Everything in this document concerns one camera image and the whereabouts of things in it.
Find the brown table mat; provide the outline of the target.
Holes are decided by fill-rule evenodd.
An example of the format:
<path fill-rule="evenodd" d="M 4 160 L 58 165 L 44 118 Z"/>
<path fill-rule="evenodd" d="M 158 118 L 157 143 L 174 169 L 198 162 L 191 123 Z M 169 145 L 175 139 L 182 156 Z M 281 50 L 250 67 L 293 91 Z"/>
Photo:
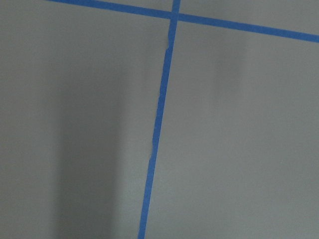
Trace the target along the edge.
<path fill-rule="evenodd" d="M 316 0 L 3 0 L 3 239 L 316 239 Z"/>

